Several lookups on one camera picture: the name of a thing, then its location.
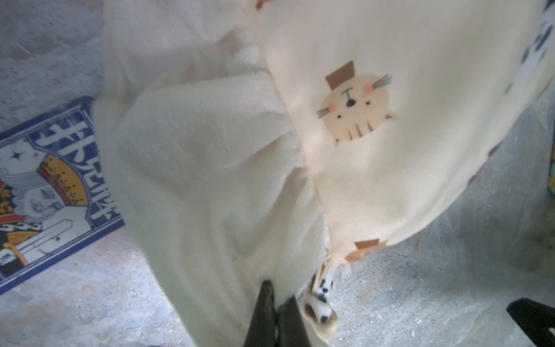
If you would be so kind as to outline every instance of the white fleece blanket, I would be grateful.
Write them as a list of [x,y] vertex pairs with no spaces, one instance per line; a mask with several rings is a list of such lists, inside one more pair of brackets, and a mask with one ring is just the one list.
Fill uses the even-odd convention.
[[196,343],[317,269],[329,340],[335,268],[444,211],[551,80],[551,2],[107,1],[103,172]]

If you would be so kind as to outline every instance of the gray floor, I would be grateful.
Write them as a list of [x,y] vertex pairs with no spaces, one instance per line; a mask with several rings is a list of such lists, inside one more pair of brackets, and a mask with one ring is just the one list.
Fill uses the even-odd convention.
[[[99,0],[0,2],[0,130],[102,88]],[[555,306],[546,191],[555,89],[426,230],[344,269],[336,346],[531,346],[505,313]],[[0,296],[0,346],[192,346],[137,243],[119,230]]]

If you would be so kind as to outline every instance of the cat print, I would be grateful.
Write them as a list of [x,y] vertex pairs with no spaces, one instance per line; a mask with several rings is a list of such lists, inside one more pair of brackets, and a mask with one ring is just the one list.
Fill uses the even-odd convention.
[[335,145],[359,139],[375,131],[382,123],[395,119],[389,110],[385,88],[391,77],[368,74],[355,76],[353,61],[326,77],[331,93],[317,111]]

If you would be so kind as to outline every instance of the blue border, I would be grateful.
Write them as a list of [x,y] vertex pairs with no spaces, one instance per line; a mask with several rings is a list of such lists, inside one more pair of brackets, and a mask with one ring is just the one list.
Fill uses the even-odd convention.
[[91,98],[91,97],[80,97],[77,99],[73,99],[67,104],[63,104],[61,106],[53,108],[50,111],[47,111],[41,115],[38,115],[33,119],[30,119],[24,123],[21,123],[20,125],[17,125],[11,128],[10,130],[3,132],[2,134],[0,134],[0,141],[3,141],[9,138],[10,136],[14,136],[17,133],[20,133],[24,130],[28,130],[28,128],[34,127],[38,123],[44,122],[45,120],[53,118],[60,113],[63,113],[69,109],[74,108],[75,106],[81,105],[81,109],[84,109],[90,115],[90,105],[92,104],[93,100],[94,98]]
[[[17,135],[19,133],[22,132],[27,132],[29,131],[31,128],[33,128],[34,126],[38,125],[41,122],[44,122],[50,118],[54,118],[56,116],[58,116],[59,114],[66,112],[72,108],[75,108],[77,106],[80,106],[79,109],[81,111],[86,112],[86,114],[89,116],[89,121],[92,125],[92,119],[91,119],[91,111],[90,111],[90,106],[92,105],[92,101],[94,99],[91,97],[80,97],[77,99],[74,99],[62,106],[53,108],[33,119],[30,119],[16,127],[11,128],[8,131],[3,132],[2,134],[0,134],[0,142],[4,141],[14,135]],[[66,250],[50,257],[49,259],[42,261],[40,264],[33,266],[32,264],[26,266],[25,268],[21,269],[25,270],[27,267],[29,267],[30,269],[27,269],[24,273],[18,275],[18,273],[14,273],[13,275],[11,275],[10,277],[4,279],[4,280],[0,280],[0,295],[4,294],[5,292],[9,291],[10,289],[14,288],[15,286],[17,286],[18,284],[28,280],[29,278],[35,276],[36,274],[42,272],[44,269],[49,268],[50,266],[54,265],[55,263],[59,262],[62,259],[67,258],[68,256],[72,255],[73,253],[81,250],[82,248],[88,246],[89,244],[95,242],[96,240],[108,235],[109,233],[123,227],[125,225],[125,223],[123,222],[123,219],[121,217],[119,217],[119,220],[112,222],[111,224],[107,225],[104,228],[99,228],[96,230],[91,230],[92,233],[89,234],[86,238],[82,239],[81,241],[75,243],[74,245],[70,246],[69,248],[67,248]]]

